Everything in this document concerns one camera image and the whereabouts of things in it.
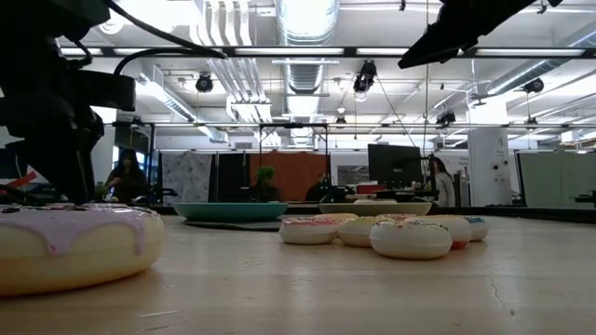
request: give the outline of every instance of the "plate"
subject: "plate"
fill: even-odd
[[[178,215],[189,221],[257,222],[272,221],[282,215],[283,203],[177,203]]]
[[[379,214],[427,215],[431,207],[431,203],[318,205],[318,209],[323,214],[352,213],[358,216],[377,216]]]

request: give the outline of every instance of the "column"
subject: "column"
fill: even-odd
[[[484,100],[482,106],[470,106],[471,124],[508,123],[507,102],[503,97]],[[468,132],[471,206],[511,204],[508,133],[503,127],[476,128]]]

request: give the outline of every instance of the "teal plate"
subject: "teal plate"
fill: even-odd
[[[283,203],[178,203],[174,209],[189,221],[273,221],[288,207]]]

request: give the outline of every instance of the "person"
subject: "person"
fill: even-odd
[[[320,202],[325,195],[327,195],[327,188],[325,187],[325,174],[321,173],[318,175],[317,183],[310,186],[308,192],[306,192],[305,200]]]
[[[443,161],[438,157],[433,159],[433,168],[435,169],[435,182],[439,191],[439,206],[455,207],[455,189],[452,179]]]
[[[259,203],[279,201],[279,190],[271,186],[275,174],[273,167],[259,167],[257,169],[257,182],[251,187],[254,201]]]
[[[125,149],[120,154],[118,164],[110,172],[106,188],[114,188],[113,197],[116,202],[128,204],[147,191],[147,180],[139,167],[137,153],[132,149]]]

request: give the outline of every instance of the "ceiling light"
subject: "ceiling light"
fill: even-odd
[[[359,47],[356,54],[360,56],[403,56],[408,51],[404,47]]]
[[[85,56],[85,51],[83,51],[82,49],[78,48],[78,47],[62,47],[61,48],[62,51],[62,55],[64,56]],[[96,56],[96,55],[101,55],[102,50],[98,47],[90,47],[88,48],[88,51],[91,55]]]
[[[557,49],[541,49],[541,48],[479,48],[476,51],[476,56],[517,56],[517,57],[573,57],[584,53],[584,49],[578,48],[557,48]]]
[[[133,53],[145,51],[146,48],[139,48],[139,47],[117,47],[114,49],[114,53],[116,55],[128,56],[132,55]]]
[[[208,126],[208,127],[259,127],[258,123],[196,123],[196,127]]]
[[[337,56],[343,55],[342,47],[239,47],[236,49],[239,56],[256,55],[316,55],[316,56]]]
[[[195,125],[191,123],[158,123],[156,127],[194,127]]]
[[[271,60],[274,65],[338,65],[339,60]]]

